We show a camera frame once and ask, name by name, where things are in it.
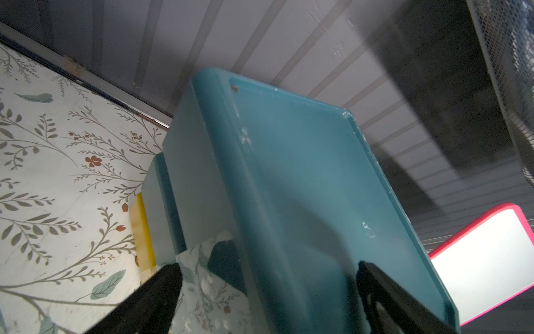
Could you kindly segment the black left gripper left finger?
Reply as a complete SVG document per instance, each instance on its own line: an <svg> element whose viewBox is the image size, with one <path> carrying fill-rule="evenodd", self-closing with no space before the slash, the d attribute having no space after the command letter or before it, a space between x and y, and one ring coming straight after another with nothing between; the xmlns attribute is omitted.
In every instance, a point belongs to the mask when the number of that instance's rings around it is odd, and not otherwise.
<svg viewBox="0 0 534 334"><path fill-rule="evenodd" d="M88 333L168 333L182 290L180 266L162 267Z"/></svg>

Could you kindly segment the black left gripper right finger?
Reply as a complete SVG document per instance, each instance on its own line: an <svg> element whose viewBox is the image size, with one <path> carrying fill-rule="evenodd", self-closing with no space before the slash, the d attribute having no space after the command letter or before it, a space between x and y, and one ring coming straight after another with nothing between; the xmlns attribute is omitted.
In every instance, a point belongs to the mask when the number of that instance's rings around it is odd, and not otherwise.
<svg viewBox="0 0 534 334"><path fill-rule="evenodd" d="M357 291L372 333L456 332L375 264L358 264Z"/></svg>

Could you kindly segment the yellow drawer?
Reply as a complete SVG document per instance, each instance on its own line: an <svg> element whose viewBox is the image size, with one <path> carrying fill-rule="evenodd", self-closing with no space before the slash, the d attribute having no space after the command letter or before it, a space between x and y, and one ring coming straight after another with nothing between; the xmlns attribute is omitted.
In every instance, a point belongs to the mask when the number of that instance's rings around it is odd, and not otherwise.
<svg viewBox="0 0 534 334"><path fill-rule="evenodd" d="M157 271L150 229L142 193L138 193L129 206L129 218L132 227L136 259L139 265L140 282L144 284Z"/></svg>

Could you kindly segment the teal drawer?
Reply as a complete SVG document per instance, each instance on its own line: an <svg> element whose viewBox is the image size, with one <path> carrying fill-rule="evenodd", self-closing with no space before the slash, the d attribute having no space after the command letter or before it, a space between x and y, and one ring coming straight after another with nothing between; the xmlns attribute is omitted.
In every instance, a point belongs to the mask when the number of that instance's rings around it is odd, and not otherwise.
<svg viewBox="0 0 534 334"><path fill-rule="evenodd" d="M155 262L159 267L172 264L186 242L163 153L152 159L141 194Z"/></svg>

